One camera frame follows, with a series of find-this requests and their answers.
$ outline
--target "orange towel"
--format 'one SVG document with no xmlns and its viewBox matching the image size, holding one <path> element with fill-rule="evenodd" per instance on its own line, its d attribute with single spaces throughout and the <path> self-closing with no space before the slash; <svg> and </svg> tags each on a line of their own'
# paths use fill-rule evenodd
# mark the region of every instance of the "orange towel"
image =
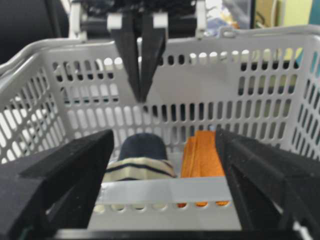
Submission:
<svg viewBox="0 0 320 240">
<path fill-rule="evenodd" d="M 216 132 L 197 131 L 195 136 L 189 137 L 184 147 L 183 163 L 181 169 L 182 178 L 218 177 L 224 176 L 216 149 Z M 216 202 L 219 206 L 228 204 L 228 201 Z M 197 202 L 197 206 L 203 207 L 206 202 Z"/>
</svg>

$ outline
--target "basket handle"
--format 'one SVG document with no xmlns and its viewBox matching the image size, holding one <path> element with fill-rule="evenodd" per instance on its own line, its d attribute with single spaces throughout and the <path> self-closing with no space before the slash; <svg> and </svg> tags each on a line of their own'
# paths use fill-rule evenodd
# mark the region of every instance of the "basket handle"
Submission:
<svg viewBox="0 0 320 240">
<path fill-rule="evenodd" d="M 19 63 L 23 62 L 29 56 L 35 54 L 41 49 L 56 48 L 67 45 L 80 44 L 79 39 L 69 39 L 69 38 L 56 38 L 56 39 L 45 39 L 40 41 L 35 41 L 28 44 L 23 49 L 21 49 L 17 54 L 15 54 L 9 61 L 4 64 L 0 64 L 0 77 L 9 70 L 12 70 Z"/>
<path fill-rule="evenodd" d="M 238 30 L 232 27 L 221 27 L 219 29 L 219 38 L 251 38 L 251 37 L 265 37 L 272 35 L 319 35 L 320 26 L 318 25 L 298 25 L 298 26 L 278 26 L 270 28 L 258 28 L 250 30 Z"/>
</svg>

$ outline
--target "orange fabric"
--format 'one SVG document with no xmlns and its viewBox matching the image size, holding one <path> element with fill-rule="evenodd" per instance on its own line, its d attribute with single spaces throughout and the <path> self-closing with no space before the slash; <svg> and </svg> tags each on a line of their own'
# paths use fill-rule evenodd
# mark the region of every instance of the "orange fabric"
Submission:
<svg viewBox="0 0 320 240">
<path fill-rule="evenodd" d="M 182 178 L 220 177 L 225 172 L 221 165 L 216 149 L 216 132 L 197 131 L 195 136 L 189 137 L 184 147 Z M 217 201 L 218 206 L 228 204 L 228 201 Z M 183 208 L 186 203 L 179 203 Z M 207 202 L 197 202 L 197 206 L 204 207 Z"/>
</svg>

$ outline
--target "basket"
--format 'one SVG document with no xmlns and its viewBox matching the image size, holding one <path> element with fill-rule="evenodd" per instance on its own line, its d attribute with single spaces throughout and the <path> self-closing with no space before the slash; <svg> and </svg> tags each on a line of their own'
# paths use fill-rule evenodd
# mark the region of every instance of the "basket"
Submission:
<svg viewBox="0 0 320 240">
<path fill-rule="evenodd" d="M 319 159 L 319 35 L 310 25 L 223 28 L 218 38 L 169 40 L 146 104 L 136 102 L 112 41 L 35 42 L 0 66 L 0 161 L 113 129 L 113 158 L 126 137 L 155 133 L 179 173 L 188 137 L 217 126 Z M 215 204 L 226 200 L 227 206 Z M 194 204 L 203 201 L 208 205 Z M 236 230 L 240 224 L 225 178 L 208 177 L 104 183 L 89 227 Z"/>
</svg>

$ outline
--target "black chair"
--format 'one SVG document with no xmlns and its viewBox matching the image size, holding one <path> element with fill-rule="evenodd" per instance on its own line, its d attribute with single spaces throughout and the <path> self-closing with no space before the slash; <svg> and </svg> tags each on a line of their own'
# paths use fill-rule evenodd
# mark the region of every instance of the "black chair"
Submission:
<svg viewBox="0 0 320 240">
<path fill-rule="evenodd" d="M 0 64 L 32 42 L 66 38 L 68 31 L 60 0 L 0 0 Z"/>
</svg>

